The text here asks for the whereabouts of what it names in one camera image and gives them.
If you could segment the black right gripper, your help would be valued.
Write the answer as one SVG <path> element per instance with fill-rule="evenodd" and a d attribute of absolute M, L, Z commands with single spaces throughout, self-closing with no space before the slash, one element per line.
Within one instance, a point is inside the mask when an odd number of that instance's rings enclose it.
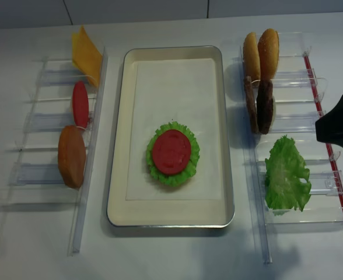
<path fill-rule="evenodd" d="M 317 141 L 343 148 L 343 95 L 335 107 L 315 123 Z"/>

